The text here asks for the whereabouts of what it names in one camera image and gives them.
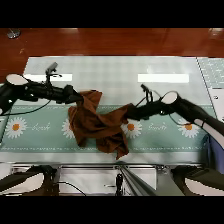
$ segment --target wooden floor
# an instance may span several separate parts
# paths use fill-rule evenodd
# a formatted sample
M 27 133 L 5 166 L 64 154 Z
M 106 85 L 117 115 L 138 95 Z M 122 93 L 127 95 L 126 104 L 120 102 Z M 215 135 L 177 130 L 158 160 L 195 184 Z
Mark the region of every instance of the wooden floor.
M 174 55 L 224 57 L 222 28 L 0 28 L 0 82 L 30 56 Z

